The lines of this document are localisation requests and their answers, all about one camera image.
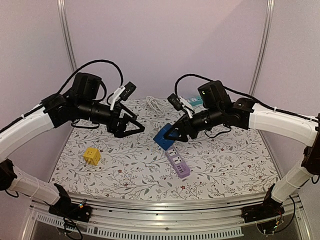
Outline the blue cube socket adapter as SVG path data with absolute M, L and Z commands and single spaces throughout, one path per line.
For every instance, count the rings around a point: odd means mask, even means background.
M 167 151 L 173 144 L 174 140 L 166 139 L 165 133 L 172 127 L 170 123 L 167 123 L 162 127 L 159 132 L 154 136 L 153 141 L 158 144 L 163 150 Z

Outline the yellow cube socket adapter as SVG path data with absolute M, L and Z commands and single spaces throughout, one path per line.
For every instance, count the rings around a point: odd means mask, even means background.
M 83 158 L 87 164 L 97 166 L 101 159 L 101 153 L 97 148 L 88 147 L 83 154 Z

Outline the purple power strip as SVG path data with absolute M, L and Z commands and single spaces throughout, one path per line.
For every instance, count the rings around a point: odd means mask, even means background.
M 184 179 L 190 175 L 190 168 L 188 167 L 188 165 L 183 160 L 182 156 L 178 153 L 177 149 L 174 146 L 171 146 L 165 152 L 165 156 L 171 163 L 171 166 L 173 167 L 179 178 Z

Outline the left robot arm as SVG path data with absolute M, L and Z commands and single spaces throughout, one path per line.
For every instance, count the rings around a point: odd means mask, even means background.
M 8 194 L 16 192 L 16 197 L 23 194 L 41 200 L 54 206 L 63 217 L 70 217 L 75 211 L 74 205 L 61 185 L 46 183 L 25 173 L 8 157 L 42 133 L 78 120 L 90 121 L 95 128 L 105 125 L 115 138 L 142 133 L 145 127 L 137 121 L 134 113 L 121 104 L 136 90 L 136 86 L 132 82 L 120 85 L 111 95 L 109 105 L 97 99 L 99 88 L 105 87 L 100 77 L 79 72 L 66 93 L 50 95 L 11 126 L 3 128 L 0 131 L 1 191 Z

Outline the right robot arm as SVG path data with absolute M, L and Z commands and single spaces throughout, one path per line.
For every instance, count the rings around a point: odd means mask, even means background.
M 258 213 L 269 218 L 289 195 L 301 188 L 313 176 L 320 174 L 320 121 L 307 117 L 268 109 L 252 99 L 240 98 L 227 104 L 202 110 L 193 116 L 183 115 L 166 131 L 164 137 L 172 141 L 187 142 L 198 133 L 218 125 L 253 129 L 275 133 L 305 144 L 303 160 L 298 162 L 280 181 L 269 188 Z

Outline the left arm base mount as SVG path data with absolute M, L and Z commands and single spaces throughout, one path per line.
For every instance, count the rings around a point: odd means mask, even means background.
M 55 204 L 49 206 L 48 212 L 60 217 L 69 217 L 72 220 L 88 223 L 93 208 L 87 205 L 87 200 L 84 199 L 81 203 L 72 203 L 69 194 L 61 185 L 55 183 L 54 186 L 58 190 L 59 199 Z

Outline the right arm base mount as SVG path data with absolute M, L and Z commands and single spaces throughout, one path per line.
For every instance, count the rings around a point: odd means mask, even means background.
M 245 223 L 273 218 L 284 213 L 283 204 L 272 199 L 271 188 L 267 191 L 262 203 L 241 208 L 241 217 Z

